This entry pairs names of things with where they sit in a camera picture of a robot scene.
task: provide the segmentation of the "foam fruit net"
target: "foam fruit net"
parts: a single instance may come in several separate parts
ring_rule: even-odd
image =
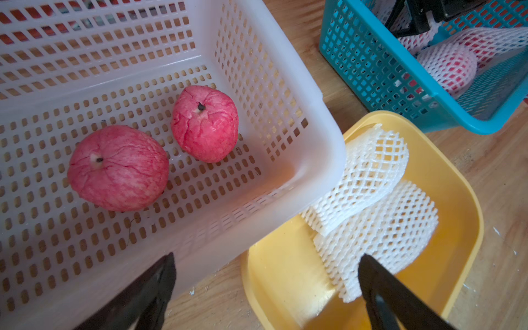
[[[301,216],[322,235],[387,195],[402,178],[409,151],[398,133],[381,124],[346,144],[343,177]]]
[[[349,303],[361,295],[357,267],[364,253],[396,274],[422,252],[437,224],[434,202],[415,184],[402,181],[329,235],[318,234],[314,244],[339,297]]]
[[[426,48],[417,60],[454,99],[471,86],[477,73],[477,56],[458,43]]]
[[[477,56],[478,67],[483,68],[493,57],[528,46],[528,27],[474,27],[462,30],[442,43],[467,47]]]

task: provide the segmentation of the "wooden table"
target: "wooden table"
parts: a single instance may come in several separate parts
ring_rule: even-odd
[[[318,50],[324,0],[265,0],[324,95],[342,132],[367,111]],[[459,329],[528,329],[528,107],[490,136],[462,128],[428,134],[475,190],[484,241],[449,321]],[[172,301],[164,330],[262,329],[240,258]]]

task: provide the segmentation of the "white plastic basket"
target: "white plastic basket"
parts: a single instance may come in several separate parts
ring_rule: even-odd
[[[0,328],[71,329],[170,251],[179,295],[342,174],[340,130],[261,0],[11,0],[0,22]],[[172,136],[190,84],[238,107],[239,142],[220,163]],[[69,187],[75,145],[113,124],[170,158],[148,210],[108,212]]]

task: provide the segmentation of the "blue plastic basket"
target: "blue plastic basket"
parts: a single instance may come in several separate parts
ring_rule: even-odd
[[[326,0],[319,49],[369,111],[389,110],[424,132],[463,126],[491,134],[528,93],[528,49],[477,76],[455,101],[369,8],[374,0]],[[528,4],[493,0],[439,32],[438,43],[465,27],[528,26]]]

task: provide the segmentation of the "yellow container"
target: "yellow container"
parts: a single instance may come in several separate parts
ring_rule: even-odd
[[[409,147],[404,179],[435,202],[439,224],[423,253],[397,274],[412,292],[446,318],[482,243],[482,211],[468,182],[410,121],[375,111],[345,135],[348,142],[381,123]],[[345,304],[328,278],[312,242],[315,232],[296,216],[246,251],[242,281],[267,330],[370,329],[363,298]]]

